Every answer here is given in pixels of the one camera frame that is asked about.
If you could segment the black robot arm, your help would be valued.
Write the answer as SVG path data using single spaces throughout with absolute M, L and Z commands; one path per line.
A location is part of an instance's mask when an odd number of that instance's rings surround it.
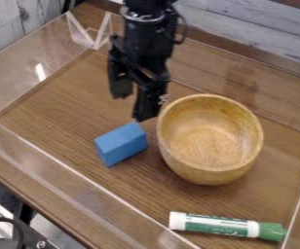
M 144 122 L 159 116 L 172 74 L 179 13 L 175 0 L 125 0 L 125 34 L 111 36 L 109 86 L 115 99 L 125 99 L 137 86 L 132 117 Z

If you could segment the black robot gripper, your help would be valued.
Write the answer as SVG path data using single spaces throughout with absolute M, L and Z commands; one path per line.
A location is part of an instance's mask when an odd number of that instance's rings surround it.
M 168 59 L 173 55 L 179 14 L 173 6 L 148 12 L 124 6 L 125 35 L 113 34 L 109 54 L 109 87 L 115 99 L 133 94 L 132 72 L 147 70 L 151 81 L 137 88 L 133 118 L 141 123 L 160 115 L 169 99 L 168 88 L 172 75 Z

